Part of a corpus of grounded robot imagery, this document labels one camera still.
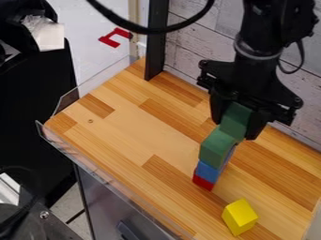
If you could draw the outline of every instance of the red block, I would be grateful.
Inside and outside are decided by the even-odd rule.
[[[205,180],[204,178],[194,174],[193,178],[192,178],[192,182],[194,184],[196,184],[199,187],[205,188],[206,190],[211,191],[214,188],[214,184],[208,182],[207,180]]]

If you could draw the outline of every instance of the green block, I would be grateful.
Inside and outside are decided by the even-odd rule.
[[[238,143],[244,140],[252,110],[233,102],[222,118],[220,129]]]
[[[217,127],[201,143],[199,158],[214,169],[220,169],[237,140]]]

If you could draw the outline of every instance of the yellow block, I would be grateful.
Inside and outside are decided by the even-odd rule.
[[[222,213],[222,219],[234,236],[251,229],[258,216],[245,199],[228,204]]]

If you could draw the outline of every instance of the wooden surface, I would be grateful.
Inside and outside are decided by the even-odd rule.
[[[214,128],[208,95],[167,72],[145,82],[143,65],[46,126],[91,159],[87,168],[107,172],[196,239],[233,239],[221,214],[240,198],[259,216],[240,239],[300,239],[321,196],[321,155],[267,127],[241,144],[212,192],[197,187],[191,176],[199,145]]]

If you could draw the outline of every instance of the clear plastic barrier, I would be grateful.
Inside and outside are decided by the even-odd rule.
[[[104,82],[108,81],[108,79],[113,78],[114,75],[119,73],[124,68],[128,67],[131,63],[133,63],[134,60],[136,59],[133,59],[130,56],[126,56],[125,58],[106,68],[90,80],[82,83],[78,87],[66,93],[59,99],[57,107],[53,112],[53,116],[63,111],[73,102],[77,101],[79,98],[85,96],[95,88],[99,87]],[[44,126],[39,121],[36,121],[36,125],[38,128],[38,134],[41,138],[43,138],[46,142],[59,150],[62,154],[70,158],[82,169],[94,176],[114,194],[116,194],[125,202],[129,203],[146,218],[148,218],[152,222],[155,222],[157,226],[159,226],[165,232],[169,233],[173,239],[192,239],[192,236],[190,234],[178,227],[171,219],[164,216],[158,209],[154,208],[148,202],[144,201],[129,188],[124,187],[117,180],[113,179],[110,174],[100,170],[98,166],[93,163],[93,161],[85,157],[68,142],[58,137],[51,129]]]

